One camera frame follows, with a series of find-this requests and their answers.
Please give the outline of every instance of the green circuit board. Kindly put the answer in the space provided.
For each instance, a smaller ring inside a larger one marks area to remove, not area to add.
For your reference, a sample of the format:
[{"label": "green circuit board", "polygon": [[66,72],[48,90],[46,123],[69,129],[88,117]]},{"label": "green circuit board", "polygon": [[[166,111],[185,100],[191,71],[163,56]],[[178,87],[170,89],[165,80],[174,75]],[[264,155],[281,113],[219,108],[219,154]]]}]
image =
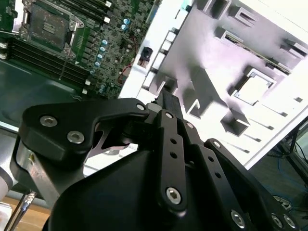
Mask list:
[{"label": "green circuit board", "polygon": [[0,54],[90,97],[117,98],[159,5],[160,0],[1,0],[0,43],[8,46]]}]

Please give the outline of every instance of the motherboard chip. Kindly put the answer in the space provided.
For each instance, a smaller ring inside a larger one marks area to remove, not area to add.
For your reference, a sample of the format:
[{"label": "motherboard chip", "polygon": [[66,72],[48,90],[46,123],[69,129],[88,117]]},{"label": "motherboard chip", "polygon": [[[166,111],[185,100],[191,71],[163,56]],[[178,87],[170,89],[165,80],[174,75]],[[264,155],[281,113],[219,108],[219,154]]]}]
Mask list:
[{"label": "motherboard chip", "polygon": [[29,36],[33,41],[52,49],[63,50],[69,31],[67,19],[33,4],[29,26]]}]

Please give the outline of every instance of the blue capacitor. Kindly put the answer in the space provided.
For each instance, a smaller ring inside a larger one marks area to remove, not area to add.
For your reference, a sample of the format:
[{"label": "blue capacitor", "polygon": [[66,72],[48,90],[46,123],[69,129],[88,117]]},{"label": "blue capacitor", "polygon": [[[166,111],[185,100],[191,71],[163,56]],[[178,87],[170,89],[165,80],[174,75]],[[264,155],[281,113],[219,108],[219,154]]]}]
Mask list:
[{"label": "blue capacitor", "polygon": [[130,20],[129,20],[128,18],[125,18],[125,19],[123,20],[123,22],[124,22],[124,24],[126,24],[126,25],[129,25],[129,24],[130,24]]},{"label": "blue capacitor", "polygon": [[108,41],[104,39],[104,40],[102,41],[102,45],[106,46],[107,44],[108,44]]},{"label": "blue capacitor", "polygon": [[127,25],[123,24],[123,25],[121,26],[121,29],[124,30],[124,31],[127,31],[127,30],[128,30],[128,27],[127,27]]}]

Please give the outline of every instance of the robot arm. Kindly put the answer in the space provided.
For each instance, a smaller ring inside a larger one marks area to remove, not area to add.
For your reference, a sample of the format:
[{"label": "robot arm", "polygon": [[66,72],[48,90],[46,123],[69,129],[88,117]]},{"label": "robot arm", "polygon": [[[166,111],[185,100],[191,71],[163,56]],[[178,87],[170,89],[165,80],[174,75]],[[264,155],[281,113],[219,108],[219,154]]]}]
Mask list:
[{"label": "robot arm", "polygon": [[[49,231],[299,230],[219,141],[201,141],[166,91],[147,106],[117,99],[30,107],[19,136],[11,170],[52,207]],[[138,151],[84,178],[89,156],[130,143]]]}]

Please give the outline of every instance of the cpu socket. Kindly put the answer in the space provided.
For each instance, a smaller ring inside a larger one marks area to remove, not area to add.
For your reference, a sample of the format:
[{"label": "cpu socket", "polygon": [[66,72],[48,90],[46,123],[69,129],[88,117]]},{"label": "cpu socket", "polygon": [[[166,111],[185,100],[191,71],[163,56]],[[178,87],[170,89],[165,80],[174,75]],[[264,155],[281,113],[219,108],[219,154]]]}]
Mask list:
[{"label": "cpu socket", "polygon": [[84,23],[71,12],[47,0],[23,0],[24,16],[19,35],[46,51],[74,59],[75,33]]}]

